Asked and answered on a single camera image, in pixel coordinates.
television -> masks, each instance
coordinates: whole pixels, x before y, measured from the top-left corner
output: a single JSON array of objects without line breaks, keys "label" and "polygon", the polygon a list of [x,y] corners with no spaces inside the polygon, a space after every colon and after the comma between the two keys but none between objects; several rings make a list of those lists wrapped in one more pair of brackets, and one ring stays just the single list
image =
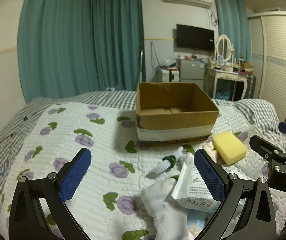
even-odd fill
[{"label": "television", "polygon": [[176,25],[176,47],[214,51],[214,31],[199,27]]}]

teal curtain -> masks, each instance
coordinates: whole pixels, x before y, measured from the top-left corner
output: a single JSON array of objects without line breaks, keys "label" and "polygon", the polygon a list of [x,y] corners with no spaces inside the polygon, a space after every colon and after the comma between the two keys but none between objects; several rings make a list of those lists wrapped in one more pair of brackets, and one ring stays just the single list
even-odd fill
[{"label": "teal curtain", "polygon": [[24,0],[18,63],[26,102],[135,90],[142,22],[141,0]]},{"label": "teal curtain", "polygon": [[234,44],[235,57],[241,54],[250,61],[250,28],[244,0],[215,0],[219,18],[219,35],[225,34]]},{"label": "teal curtain", "polygon": [[143,49],[141,0],[91,0],[90,11],[100,88],[136,90]]}]

wardrobe door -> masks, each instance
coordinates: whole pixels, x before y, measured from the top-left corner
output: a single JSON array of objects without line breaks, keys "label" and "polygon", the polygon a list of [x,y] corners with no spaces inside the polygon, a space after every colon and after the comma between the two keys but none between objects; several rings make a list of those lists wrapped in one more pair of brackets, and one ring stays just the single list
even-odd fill
[{"label": "wardrobe door", "polygon": [[263,16],[264,68],[259,98],[274,105],[286,118],[286,15]]},{"label": "wardrobe door", "polygon": [[251,33],[251,66],[256,83],[253,98],[259,98],[263,72],[264,40],[261,17],[249,19]]}]

blue bin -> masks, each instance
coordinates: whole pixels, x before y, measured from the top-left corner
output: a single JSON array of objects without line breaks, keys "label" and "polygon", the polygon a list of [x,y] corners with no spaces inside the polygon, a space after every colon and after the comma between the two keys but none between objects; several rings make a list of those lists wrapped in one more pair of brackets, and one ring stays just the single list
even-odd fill
[{"label": "blue bin", "polygon": [[229,91],[223,91],[224,95],[221,95],[219,92],[216,91],[215,99],[223,99],[225,101],[228,101],[230,98],[230,92]]}]

quilted bedspread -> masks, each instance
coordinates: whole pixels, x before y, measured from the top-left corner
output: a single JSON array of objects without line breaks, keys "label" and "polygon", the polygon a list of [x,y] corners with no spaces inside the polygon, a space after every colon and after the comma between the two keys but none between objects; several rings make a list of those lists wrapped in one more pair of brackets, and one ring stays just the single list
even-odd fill
[{"label": "quilted bedspread", "polygon": [[[231,104],[220,104],[213,134],[230,130],[248,147],[246,158],[232,166],[244,178],[267,176],[266,162],[249,147],[249,138],[266,131],[250,124]],[[29,179],[46,177],[59,171],[82,147],[92,152],[92,163],[72,200],[66,202],[75,219],[93,240],[153,240],[156,230],[140,200],[143,187],[179,174],[180,165],[159,176],[150,174],[164,156],[178,145],[140,147],[135,126],[135,112],[83,103],[61,103],[50,106],[39,118],[17,154],[1,197],[0,232],[8,239],[11,201],[20,176]],[[280,148],[286,139],[274,134]],[[200,149],[202,143],[191,143]],[[280,233],[286,220],[286,193],[271,189],[275,207],[276,228]],[[45,200],[44,213],[52,231],[61,236]]]}]

